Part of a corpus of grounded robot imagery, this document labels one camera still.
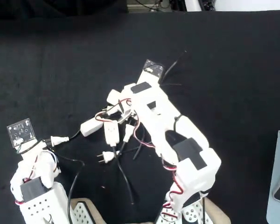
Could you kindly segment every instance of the black tablecloth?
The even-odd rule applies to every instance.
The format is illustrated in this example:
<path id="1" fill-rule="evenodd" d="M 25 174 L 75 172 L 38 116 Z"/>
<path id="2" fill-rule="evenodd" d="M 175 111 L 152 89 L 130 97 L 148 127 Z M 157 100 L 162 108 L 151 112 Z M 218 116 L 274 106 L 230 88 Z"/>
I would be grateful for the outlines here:
<path id="1" fill-rule="evenodd" d="M 111 89 L 137 79 L 147 58 L 168 66 L 184 50 L 166 80 L 183 86 L 164 90 L 222 160 L 210 199 L 235 224 L 266 223 L 280 130 L 280 11 L 0 22 L 0 223 L 24 222 L 9 189 L 21 158 L 7 125 L 30 118 L 39 139 L 72 135 Z M 58 149 L 86 163 L 73 196 L 90 198 L 107 223 L 154 220 L 171 174 L 152 149 L 136 161 L 124 154 L 137 198 L 131 206 L 116 164 L 98 164 L 103 150 L 110 148 L 102 130 Z M 68 191 L 78 165 L 61 163 Z"/>

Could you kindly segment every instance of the two-prong plug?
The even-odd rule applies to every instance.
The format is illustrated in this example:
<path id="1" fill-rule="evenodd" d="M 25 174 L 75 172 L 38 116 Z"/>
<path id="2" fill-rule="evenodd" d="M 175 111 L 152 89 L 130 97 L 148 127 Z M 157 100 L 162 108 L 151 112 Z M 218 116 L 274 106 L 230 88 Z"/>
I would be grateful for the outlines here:
<path id="1" fill-rule="evenodd" d="M 111 160 L 114 159 L 115 155 L 113 152 L 102 152 L 102 154 L 100 155 L 97 155 L 97 157 L 103 157 L 102 160 L 98 161 L 99 163 L 102 163 L 102 162 L 105 162 L 105 163 L 108 163 L 110 162 Z"/>

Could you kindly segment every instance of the circuit board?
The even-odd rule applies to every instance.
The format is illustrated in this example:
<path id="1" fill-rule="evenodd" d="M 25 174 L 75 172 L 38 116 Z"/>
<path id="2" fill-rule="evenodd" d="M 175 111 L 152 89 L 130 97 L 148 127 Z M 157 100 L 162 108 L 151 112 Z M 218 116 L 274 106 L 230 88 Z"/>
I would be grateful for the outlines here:
<path id="1" fill-rule="evenodd" d="M 33 127 L 29 118 L 7 126 L 7 130 L 14 148 L 35 139 Z"/>

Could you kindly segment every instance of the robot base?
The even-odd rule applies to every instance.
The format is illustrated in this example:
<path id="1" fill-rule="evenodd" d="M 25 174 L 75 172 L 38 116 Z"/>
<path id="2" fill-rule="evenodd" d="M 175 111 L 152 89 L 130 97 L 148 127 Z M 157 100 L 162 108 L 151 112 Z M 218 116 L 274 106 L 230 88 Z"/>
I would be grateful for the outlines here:
<path id="1" fill-rule="evenodd" d="M 20 205 L 26 224 L 69 224 L 66 192 L 62 184 L 54 182 L 47 193 Z M 87 206 L 79 202 L 70 209 L 73 224 L 94 224 Z"/>
<path id="2" fill-rule="evenodd" d="M 192 205 L 184 207 L 182 209 L 182 215 L 179 218 L 162 214 L 162 212 L 176 216 L 176 213 L 172 209 L 162 209 L 155 224 L 203 224 L 203 208 L 201 205 L 201 200 L 193 203 Z M 205 213 L 205 224 L 213 224 L 207 213 Z"/>

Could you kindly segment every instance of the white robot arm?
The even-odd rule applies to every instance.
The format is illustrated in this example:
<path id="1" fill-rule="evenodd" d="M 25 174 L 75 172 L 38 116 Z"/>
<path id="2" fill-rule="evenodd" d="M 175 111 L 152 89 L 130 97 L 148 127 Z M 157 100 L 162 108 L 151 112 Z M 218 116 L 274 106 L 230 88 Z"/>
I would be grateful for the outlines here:
<path id="1" fill-rule="evenodd" d="M 117 109 L 123 109 L 123 116 L 130 111 L 136 115 L 138 123 L 150 134 L 158 156 L 171 164 L 171 167 L 164 166 L 174 172 L 174 183 L 166 194 L 164 208 L 180 214 L 185 203 L 193 204 L 207 196 L 221 160 L 200 130 L 169 101 L 160 88 L 160 72 L 155 67 L 144 68 L 138 82 L 125 86 L 121 93 L 112 90 L 107 101 L 114 105 L 115 98 L 117 102 L 128 98 L 130 106 L 122 103 Z M 181 135 L 183 140 L 170 145 L 166 139 L 169 130 Z"/>

